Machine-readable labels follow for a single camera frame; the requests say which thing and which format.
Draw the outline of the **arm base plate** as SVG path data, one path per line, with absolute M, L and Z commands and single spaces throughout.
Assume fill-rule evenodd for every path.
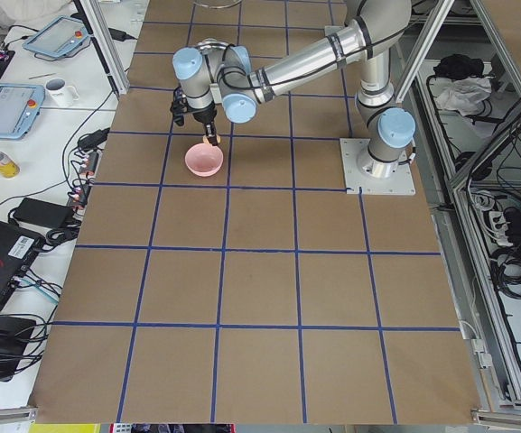
M 380 162 L 368 152 L 369 139 L 340 139 L 340 155 L 348 194 L 413 196 L 414 179 L 405 149 L 392 162 Z

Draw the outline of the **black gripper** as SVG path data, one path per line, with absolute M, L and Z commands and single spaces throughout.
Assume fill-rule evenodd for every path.
M 209 106 L 196 110 L 192 113 L 194 119 L 200 122 L 204 127 L 204 134 L 207 140 L 212 145 L 219 145 L 221 143 L 220 136 L 216 134 L 215 118 L 216 107 Z

